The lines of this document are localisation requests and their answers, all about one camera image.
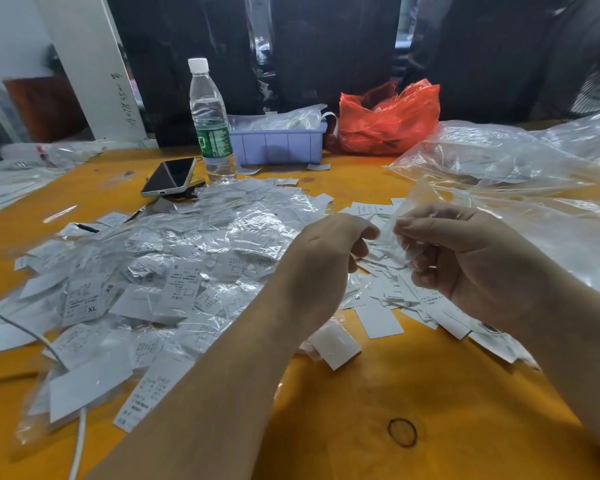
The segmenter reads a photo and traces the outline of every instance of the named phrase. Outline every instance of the table surface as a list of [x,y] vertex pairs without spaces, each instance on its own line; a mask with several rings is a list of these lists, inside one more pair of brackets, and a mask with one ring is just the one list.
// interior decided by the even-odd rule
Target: table surface
[[[192,154],[108,152],[1,211],[0,298],[29,277],[26,270],[13,270],[16,257],[68,222],[136,211],[148,202],[139,191],[158,163]],[[334,210],[352,201],[390,203],[413,185],[383,167],[391,161],[327,157],[331,170],[283,176],[298,177],[312,196],[332,195]],[[203,174],[200,163],[196,174]],[[570,196],[600,199],[600,187]],[[57,216],[66,209],[72,210]],[[507,364],[470,340],[459,342],[400,313],[405,333],[375,340],[367,338],[353,311],[345,316],[362,354],[336,372],[307,356],[291,361],[254,478],[600,479],[600,448],[541,372]],[[23,401],[36,384],[40,350],[33,344],[0,353],[1,480],[68,475],[76,421],[24,447],[15,440]],[[124,400],[117,397],[89,413],[81,476],[124,436],[112,425]],[[403,420],[416,429],[413,447],[400,445],[413,440]]]

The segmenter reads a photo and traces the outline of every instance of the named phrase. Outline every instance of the plastic bin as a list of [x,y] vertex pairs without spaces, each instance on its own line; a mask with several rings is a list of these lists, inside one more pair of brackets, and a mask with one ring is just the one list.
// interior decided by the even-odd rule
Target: plastic bin
[[232,131],[231,144],[240,165],[320,164],[326,131],[324,121],[316,130]]

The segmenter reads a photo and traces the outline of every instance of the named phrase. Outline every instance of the forearm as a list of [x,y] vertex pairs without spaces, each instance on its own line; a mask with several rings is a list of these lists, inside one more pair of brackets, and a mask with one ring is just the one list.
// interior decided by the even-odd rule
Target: forearm
[[571,277],[560,281],[516,338],[600,443],[600,293]]
[[299,343],[266,291],[89,478],[247,480]]

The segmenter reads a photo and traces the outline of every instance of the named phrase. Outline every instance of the charging cable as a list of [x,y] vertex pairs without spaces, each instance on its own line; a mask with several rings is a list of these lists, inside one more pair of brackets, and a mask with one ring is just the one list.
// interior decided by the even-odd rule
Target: charging cable
[[[42,335],[34,330],[28,329],[23,324],[17,323],[14,320],[11,320],[10,318],[7,318],[6,316],[2,315],[1,313],[0,313],[0,319],[7,322],[9,325],[13,325],[17,329],[22,330],[24,333],[28,333],[34,339],[39,341],[42,345],[44,345],[46,348],[49,349],[49,352],[51,352],[51,354],[53,354],[53,356],[60,363],[60,365],[62,365],[62,367],[64,367],[65,371],[69,370],[69,367],[67,367],[67,364],[64,362],[62,357],[60,357],[60,354],[58,354],[55,347],[53,345],[51,345],[51,342],[49,342],[45,338],[44,335]],[[69,480],[76,480],[76,478],[78,477],[78,469],[80,468],[80,459],[82,457],[82,450],[84,448],[84,436],[85,436],[86,430],[87,430],[87,408],[82,408],[82,409],[80,409],[80,419],[78,422],[78,441],[75,445],[75,453],[73,454],[73,462],[71,465],[71,471],[69,473]]]

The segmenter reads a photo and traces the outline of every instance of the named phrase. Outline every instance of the plastic bottle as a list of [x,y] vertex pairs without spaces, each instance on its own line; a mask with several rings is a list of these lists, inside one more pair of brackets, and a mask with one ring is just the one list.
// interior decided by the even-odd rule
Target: plastic bottle
[[224,101],[209,77],[206,59],[189,59],[192,80],[189,92],[191,117],[211,183],[228,184],[238,174],[229,137]]

